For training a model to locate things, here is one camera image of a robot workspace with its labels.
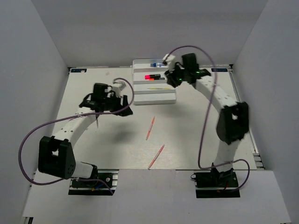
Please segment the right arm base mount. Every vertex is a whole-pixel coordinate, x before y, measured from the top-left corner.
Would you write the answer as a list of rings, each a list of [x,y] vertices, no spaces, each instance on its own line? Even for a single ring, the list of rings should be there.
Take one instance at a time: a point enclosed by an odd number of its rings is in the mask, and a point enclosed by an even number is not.
[[[221,182],[212,180],[210,172],[197,172],[190,176],[195,182],[196,198],[240,198],[240,191],[236,173]]]

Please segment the clear blue-capped spray bottle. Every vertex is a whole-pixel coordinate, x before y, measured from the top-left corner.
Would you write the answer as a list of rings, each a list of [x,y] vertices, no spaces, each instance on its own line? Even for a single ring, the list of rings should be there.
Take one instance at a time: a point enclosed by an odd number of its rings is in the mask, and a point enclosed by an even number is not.
[[[167,68],[167,64],[164,63],[151,63],[150,64],[151,68]]]

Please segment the yellow pen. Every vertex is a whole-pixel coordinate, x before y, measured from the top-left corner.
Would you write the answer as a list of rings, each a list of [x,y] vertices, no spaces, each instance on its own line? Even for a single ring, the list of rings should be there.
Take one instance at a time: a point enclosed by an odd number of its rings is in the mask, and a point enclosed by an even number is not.
[[[155,87],[149,87],[148,90],[173,90],[172,88],[155,88]]]

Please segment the pink pen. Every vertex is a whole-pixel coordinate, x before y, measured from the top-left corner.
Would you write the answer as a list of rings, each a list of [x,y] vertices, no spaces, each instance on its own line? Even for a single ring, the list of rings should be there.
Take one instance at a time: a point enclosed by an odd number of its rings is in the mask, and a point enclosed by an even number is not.
[[[150,127],[149,127],[149,130],[147,132],[147,135],[146,135],[146,140],[148,140],[149,136],[150,136],[150,133],[151,133],[151,130],[152,130],[152,127],[154,125],[154,122],[155,122],[155,116],[153,117],[152,121],[151,121],[151,124],[150,124]]]
[[[155,163],[155,161],[157,160],[157,158],[159,157],[159,155],[160,155],[161,152],[163,151],[164,147],[165,147],[165,144],[163,144],[163,145],[161,146],[161,148],[159,149],[159,151],[158,151],[157,154],[155,155],[154,159],[153,159],[153,160],[151,161],[151,163],[149,164],[149,166],[148,166],[148,170],[151,169],[151,167],[153,166],[153,164]]]

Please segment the pink black highlighter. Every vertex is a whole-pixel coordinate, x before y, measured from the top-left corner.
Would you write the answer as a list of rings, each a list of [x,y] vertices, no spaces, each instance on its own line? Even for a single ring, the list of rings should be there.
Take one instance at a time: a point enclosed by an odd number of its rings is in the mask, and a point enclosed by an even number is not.
[[[145,75],[145,79],[160,78],[160,74]]]

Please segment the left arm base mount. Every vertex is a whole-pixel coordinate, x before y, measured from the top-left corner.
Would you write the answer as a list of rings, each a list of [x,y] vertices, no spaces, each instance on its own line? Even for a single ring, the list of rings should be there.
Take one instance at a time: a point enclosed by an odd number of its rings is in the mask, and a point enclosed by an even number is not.
[[[95,181],[71,180],[68,195],[112,196],[118,182],[118,170],[98,170]]]

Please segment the orange-capped black marker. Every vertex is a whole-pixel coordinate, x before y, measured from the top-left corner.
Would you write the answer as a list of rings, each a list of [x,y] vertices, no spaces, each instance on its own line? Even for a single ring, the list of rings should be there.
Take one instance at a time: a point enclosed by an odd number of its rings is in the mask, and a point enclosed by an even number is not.
[[[165,80],[164,77],[156,77],[156,78],[150,78],[149,81],[155,81],[155,80]]]

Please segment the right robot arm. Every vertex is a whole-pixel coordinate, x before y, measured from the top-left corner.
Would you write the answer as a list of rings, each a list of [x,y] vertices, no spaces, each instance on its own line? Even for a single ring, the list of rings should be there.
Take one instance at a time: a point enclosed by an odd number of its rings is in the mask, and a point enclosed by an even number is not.
[[[220,142],[216,158],[209,169],[216,170],[211,174],[212,183],[222,186],[228,180],[227,173],[233,170],[236,150],[249,132],[249,105],[231,98],[217,84],[216,73],[200,69],[194,53],[183,55],[181,63],[176,61],[174,55],[166,54],[163,65],[168,68],[165,72],[168,85],[176,88],[183,82],[190,84],[208,99],[207,110],[213,106],[219,114],[216,133]]]

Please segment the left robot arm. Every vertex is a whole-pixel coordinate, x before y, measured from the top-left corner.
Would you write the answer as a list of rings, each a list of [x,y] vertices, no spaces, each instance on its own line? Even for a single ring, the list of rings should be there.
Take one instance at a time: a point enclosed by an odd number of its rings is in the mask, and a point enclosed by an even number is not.
[[[97,166],[75,159],[74,146],[84,131],[98,121],[101,113],[129,116],[133,112],[128,97],[122,95],[126,87],[123,79],[112,85],[95,83],[92,93],[79,104],[75,116],[51,137],[44,136],[39,142],[38,170],[62,179],[82,178],[88,186],[98,183]]]

